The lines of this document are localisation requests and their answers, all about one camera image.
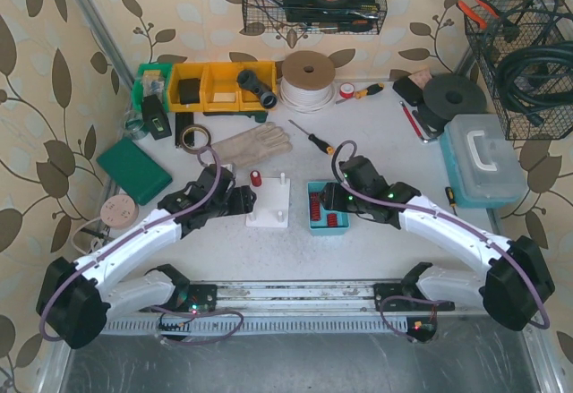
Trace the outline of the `large red spring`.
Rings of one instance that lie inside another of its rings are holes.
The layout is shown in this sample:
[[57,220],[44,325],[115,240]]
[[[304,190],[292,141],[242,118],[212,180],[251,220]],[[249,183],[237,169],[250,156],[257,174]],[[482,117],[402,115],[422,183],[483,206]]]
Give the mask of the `large red spring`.
[[253,170],[250,173],[251,183],[254,187],[260,187],[262,184],[261,174],[257,170]]

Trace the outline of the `black orange flathead screwdriver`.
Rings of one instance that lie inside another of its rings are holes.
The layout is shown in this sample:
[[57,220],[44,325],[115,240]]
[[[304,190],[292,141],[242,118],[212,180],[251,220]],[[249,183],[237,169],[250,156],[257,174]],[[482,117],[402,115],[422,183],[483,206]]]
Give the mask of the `black orange flathead screwdriver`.
[[332,156],[335,152],[335,149],[327,142],[325,142],[324,140],[318,138],[314,133],[311,132],[307,132],[303,127],[301,127],[299,124],[297,124],[295,121],[293,121],[292,119],[289,119],[288,122],[290,124],[292,124],[294,127],[296,127],[298,130],[300,130],[301,132],[303,132],[306,136],[307,139],[314,145],[316,146],[321,152]]

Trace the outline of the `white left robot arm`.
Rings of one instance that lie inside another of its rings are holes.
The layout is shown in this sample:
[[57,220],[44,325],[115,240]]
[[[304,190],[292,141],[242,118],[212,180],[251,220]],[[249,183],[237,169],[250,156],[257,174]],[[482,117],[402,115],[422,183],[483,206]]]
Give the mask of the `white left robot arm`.
[[189,312],[211,305],[192,295],[190,280],[170,264],[129,280],[127,275],[163,248],[202,228],[212,218],[252,213],[256,193],[237,186],[224,167],[209,165],[182,190],[165,196],[141,223],[76,261],[59,257],[46,269],[36,311],[45,340],[78,349],[111,320],[131,312]]

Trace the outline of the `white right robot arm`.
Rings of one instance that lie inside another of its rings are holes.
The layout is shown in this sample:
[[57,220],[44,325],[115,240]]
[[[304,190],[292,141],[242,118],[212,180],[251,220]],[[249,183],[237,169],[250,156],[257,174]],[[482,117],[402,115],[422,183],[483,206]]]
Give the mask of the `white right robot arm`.
[[[388,184],[364,156],[333,158],[330,167],[335,180],[321,194],[326,209],[365,215],[373,223],[419,235],[470,268],[465,272],[419,263],[415,287],[424,302],[483,308],[514,331],[535,324],[549,328],[544,304],[555,285],[540,247],[531,238],[511,240],[473,226],[409,184]],[[536,315],[542,318],[537,323]]]

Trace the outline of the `teal spring tray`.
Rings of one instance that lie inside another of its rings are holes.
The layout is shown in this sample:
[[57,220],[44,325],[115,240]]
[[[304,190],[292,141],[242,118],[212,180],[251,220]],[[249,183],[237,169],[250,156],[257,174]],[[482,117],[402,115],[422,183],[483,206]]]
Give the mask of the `teal spring tray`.
[[347,213],[325,209],[320,201],[321,191],[327,181],[307,183],[309,230],[312,236],[338,236],[350,227]]

